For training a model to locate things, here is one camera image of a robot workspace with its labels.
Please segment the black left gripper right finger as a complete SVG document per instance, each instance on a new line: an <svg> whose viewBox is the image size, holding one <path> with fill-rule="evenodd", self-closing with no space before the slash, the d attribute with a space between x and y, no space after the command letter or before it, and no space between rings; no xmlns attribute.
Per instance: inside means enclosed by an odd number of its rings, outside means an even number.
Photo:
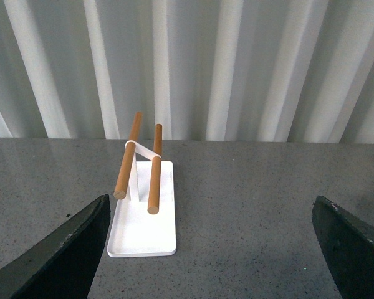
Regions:
<svg viewBox="0 0 374 299"><path fill-rule="evenodd" d="M323 196L312 224L342 298L374 298L374 227Z"/></svg>

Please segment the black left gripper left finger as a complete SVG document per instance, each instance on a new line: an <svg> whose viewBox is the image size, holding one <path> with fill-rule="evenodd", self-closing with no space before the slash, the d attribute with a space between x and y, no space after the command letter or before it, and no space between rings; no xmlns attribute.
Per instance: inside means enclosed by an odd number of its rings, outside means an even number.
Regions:
<svg viewBox="0 0 374 299"><path fill-rule="evenodd" d="M0 269L0 298L86 298L109 224L105 194Z"/></svg>

